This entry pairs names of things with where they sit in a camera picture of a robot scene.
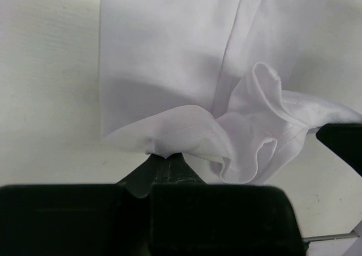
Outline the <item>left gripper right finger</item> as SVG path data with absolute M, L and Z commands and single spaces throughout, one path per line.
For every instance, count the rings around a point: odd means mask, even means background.
M 292 205 L 273 186 L 206 184 L 181 154 L 156 157 L 151 255 L 305 255 Z

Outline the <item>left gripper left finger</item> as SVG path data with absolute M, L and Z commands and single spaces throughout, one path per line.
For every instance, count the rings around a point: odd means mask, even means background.
M 2 255 L 148 255 L 151 155 L 115 184 L 1 187 Z

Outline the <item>white t shirt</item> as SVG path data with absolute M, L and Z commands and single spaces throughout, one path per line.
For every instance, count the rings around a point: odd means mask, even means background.
M 282 88 L 326 0 L 101 0 L 101 136 L 267 182 L 310 130 L 353 109 Z

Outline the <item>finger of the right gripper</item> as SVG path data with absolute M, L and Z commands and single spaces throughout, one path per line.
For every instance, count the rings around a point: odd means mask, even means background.
M 361 133 L 361 123 L 327 124 L 317 131 L 316 138 L 361 176 Z

